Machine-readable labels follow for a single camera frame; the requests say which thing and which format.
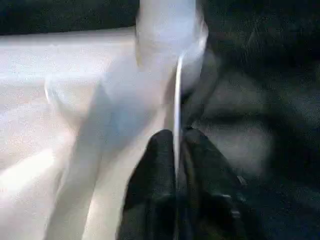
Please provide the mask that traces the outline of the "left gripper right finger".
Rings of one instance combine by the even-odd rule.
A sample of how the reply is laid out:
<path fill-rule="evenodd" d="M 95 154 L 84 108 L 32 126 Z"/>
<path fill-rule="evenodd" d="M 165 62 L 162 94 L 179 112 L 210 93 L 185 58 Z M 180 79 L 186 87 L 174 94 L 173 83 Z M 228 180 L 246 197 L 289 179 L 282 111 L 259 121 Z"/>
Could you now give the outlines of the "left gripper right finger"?
<path fill-rule="evenodd" d="M 183 133 L 190 240 L 258 240 L 260 221 L 244 196 L 245 185 L 225 156 L 198 129 Z"/>

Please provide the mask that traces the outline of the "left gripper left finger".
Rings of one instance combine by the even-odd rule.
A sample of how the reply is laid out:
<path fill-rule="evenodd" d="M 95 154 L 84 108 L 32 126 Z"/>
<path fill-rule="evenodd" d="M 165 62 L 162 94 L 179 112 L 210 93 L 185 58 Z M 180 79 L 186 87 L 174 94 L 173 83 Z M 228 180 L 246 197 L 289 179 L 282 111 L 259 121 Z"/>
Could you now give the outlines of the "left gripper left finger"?
<path fill-rule="evenodd" d="M 172 240 L 176 220 L 173 134 L 154 134 L 127 184 L 119 240 Z"/>

